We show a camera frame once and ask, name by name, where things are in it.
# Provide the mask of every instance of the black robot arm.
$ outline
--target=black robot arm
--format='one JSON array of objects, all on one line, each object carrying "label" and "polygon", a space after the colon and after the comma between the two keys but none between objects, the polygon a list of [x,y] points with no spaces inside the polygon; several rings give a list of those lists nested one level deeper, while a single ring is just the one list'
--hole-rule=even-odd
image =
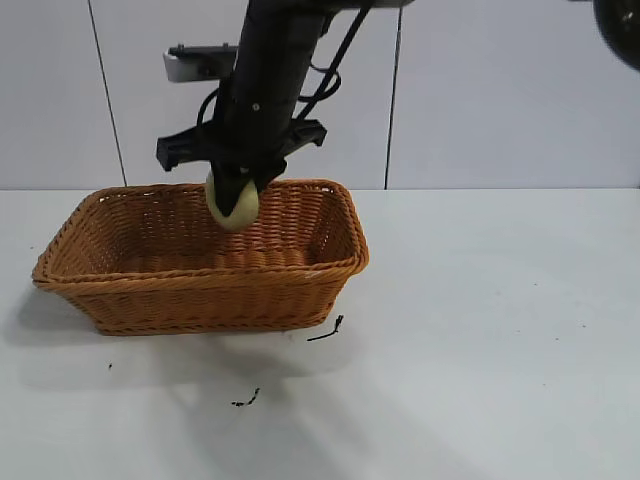
[{"label": "black robot arm", "polygon": [[[215,202],[229,215],[249,181],[262,190],[285,167],[285,157],[302,146],[322,145],[326,130],[308,113],[339,82],[337,66],[371,8],[397,8],[411,0],[251,0],[240,45],[183,47],[165,55],[175,81],[219,80],[219,88],[203,103],[196,126],[160,138],[157,158],[166,171],[178,164],[205,160],[215,179]],[[318,39],[336,13],[359,8],[345,41],[318,91],[294,110],[311,66]],[[204,120],[217,96],[213,118]]]}]

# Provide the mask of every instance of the cable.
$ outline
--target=cable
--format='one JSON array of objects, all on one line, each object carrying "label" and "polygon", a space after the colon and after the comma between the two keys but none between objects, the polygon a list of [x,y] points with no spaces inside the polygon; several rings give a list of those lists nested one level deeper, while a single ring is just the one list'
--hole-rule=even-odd
[{"label": "cable", "polygon": [[[311,68],[313,70],[315,70],[316,72],[319,72],[319,73],[325,73],[326,74],[326,73],[329,72],[328,68],[319,68],[319,67],[316,67],[313,63],[311,64]],[[332,96],[334,93],[336,93],[340,89],[340,86],[342,85],[342,77],[340,77],[340,72],[336,71],[336,73],[333,76],[335,77],[336,81],[333,82],[333,85],[331,85],[331,87],[328,88],[326,92],[322,93],[322,95],[318,99],[318,102],[326,100],[327,98]],[[298,97],[298,101],[302,102],[302,103],[313,102],[315,100],[315,98],[316,98],[315,95],[316,94],[308,95],[308,96],[300,95]]]},{"label": "cable", "polygon": [[358,33],[360,26],[364,22],[364,19],[367,17],[367,14],[373,7],[373,4],[374,4],[373,0],[369,1],[367,6],[362,7],[358,12],[358,15],[356,15],[356,18],[353,20],[353,23],[349,27],[349,30],[347,31],[347,34],[344,37],[344,40],[342,40],[342,43],[340,44],[340,47],[338,48],[338,51],[336,52],[335,57],[333,57],[333,60],[331,61],[331,65],[329,65],[329,68],[327,69],[327,73],[322,79],[322,82],[320,82],[320,85],[316,89],[316,92],[313,94],[313,100],[310,100],[309,103],[305,105],[305,107],[302,109],[300,114],[297,116],[296,120],[304,120],[305,118],[307,118],[309,113],[311,113],[311,110],[313,110],[314,107],[318,104],[318,102],[321,101],[322,95],[325,93],[327,87],[329,86],[329,82],[331,81],[331,79],[337,74],[338,67],[340,66],[340,62],[342,62],[342,59],[344,58],[345,54],[347,53],[347,50],[351,46],[351,43],[353,42],[353,39],[355,38],[356,33]]},{"label": "cable", "polygon": [[198,128],[198,130],[200,130],[200,128],[202,127],[202,122],[204,121],[204,113],[207,111],[207,107],[209,107],[209,104],[213,101],[213,99],[218,96],[219,90],[219,88],[216,88],[213,92],[207,95],[207,98],[205,98],[202,102],[202,105],[200,105],[200,110],[198,110],[198,118],[196,120],[196,127]]}]

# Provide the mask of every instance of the black debris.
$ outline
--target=black debris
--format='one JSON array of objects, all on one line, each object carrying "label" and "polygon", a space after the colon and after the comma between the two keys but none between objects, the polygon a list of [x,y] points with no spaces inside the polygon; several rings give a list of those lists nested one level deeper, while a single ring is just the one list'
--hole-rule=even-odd
[{"label": "black debris", "polygon": [[319,337],[307,338],[307,342],[315,342],[316,340],[322,340],[322,339],[329,338],[329,337],[335,335],[336,333],[338,333],[338,329],[340,328],[340,325],[342,324],[342,320],[344,320],[344,315],[339,315],[338,318],[336,318],[336,324],[333,327],[333,332],[327,333],[326,335],[320,335]]},{"label": "black debris", "polygon": [[249,400],[248,402],[231,402],[231,405],[233,405],[234,407],[248,407],[249,405],[253,405],[253,402],[255,402],[256,398],[258,398],[259,393],[260,389],[256,388],[253,392],[253,397],[251,397],[251,400]]}]

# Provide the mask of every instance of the yellow ball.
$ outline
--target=yellow ball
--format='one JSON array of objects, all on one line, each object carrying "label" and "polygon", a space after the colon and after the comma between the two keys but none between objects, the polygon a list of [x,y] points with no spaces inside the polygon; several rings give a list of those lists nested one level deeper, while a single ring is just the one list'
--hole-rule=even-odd
[{"label": "yellow ball", "polygon": [[204,191],[211,215],[225,230],[230,232],[244,230],[258,218],[258,214],[260,213],[260,200],[256,184],[253,180],[250,180],[247,185],[245,185],[240,193],[236,206],[229,216],[224,216],[216,205],[216,189],[213,181],[213,172],[209,172],[207,176]]}]

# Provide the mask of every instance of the woven texture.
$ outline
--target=woven texture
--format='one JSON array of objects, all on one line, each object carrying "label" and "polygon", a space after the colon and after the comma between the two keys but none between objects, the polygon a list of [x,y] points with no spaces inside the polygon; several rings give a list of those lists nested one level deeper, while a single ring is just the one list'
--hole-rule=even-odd
[{"label": "woven texture", "polygon": [[368,259],[334,182],[273,182],[240,233],[211,218],[202,185],[156,185],[87,197],[33,280],[108,335],[289,330],[323,322]]}]

